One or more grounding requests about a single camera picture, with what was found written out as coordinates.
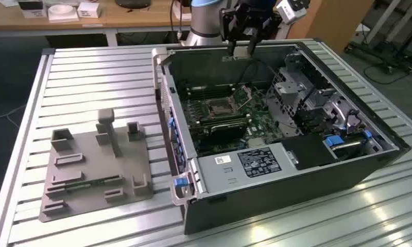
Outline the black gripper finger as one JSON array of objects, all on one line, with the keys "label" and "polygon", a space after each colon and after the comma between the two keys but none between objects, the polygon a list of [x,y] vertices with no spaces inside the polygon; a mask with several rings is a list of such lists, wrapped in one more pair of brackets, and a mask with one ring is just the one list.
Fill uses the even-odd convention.
[{"label": "black gripper finger", "polygon": [[227,52],[228,56],[232,57],[235,53],[236,48],[236,38],[235,34],[232,33],[232,21],[235,19],[235,8],[229,9],[220,9],[219,15],[220,15],[220,32],[221,37],[227,41]]},{"label": "black gripper finger", "polygon": [[248,54],[252,56],[257,43],[267,40],[275,32],[275,17],[255,17],[248,21],[247,27],[251,30]]}]

